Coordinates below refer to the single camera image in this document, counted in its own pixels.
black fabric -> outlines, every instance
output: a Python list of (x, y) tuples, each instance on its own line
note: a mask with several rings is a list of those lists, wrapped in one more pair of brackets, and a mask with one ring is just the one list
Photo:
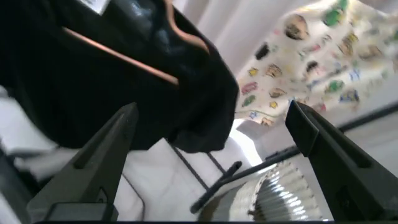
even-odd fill
[[(165, 22), (163, 1), (129, 1), (152, 12), (136, 21), (123, 16), (121, 1), (112, 0), (103, 17), (75, 1), (0, 1), (0, 85), (13, 89), (32, 122), (63, 147), (82, 147), (133, 101), (139, 120), (131, 149), (148, 149), (160, 138), (187, 152), (222, 149), (238, 86), (217, 50), (175, 12), (178, 27), (200, 36), (210, 56), (179, 39)], [(61, 26), (163, 70), (180, 85), (89, 46)]]

cartoon print fabric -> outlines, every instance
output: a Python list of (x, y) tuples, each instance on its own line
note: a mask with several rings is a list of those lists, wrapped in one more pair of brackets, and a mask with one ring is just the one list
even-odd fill
[(358, 108), (398, 68), (398, 17), (358, 0), (322, 0), (277, 22), (238, 75), (235, 118), (271, 126), (292, 100)]

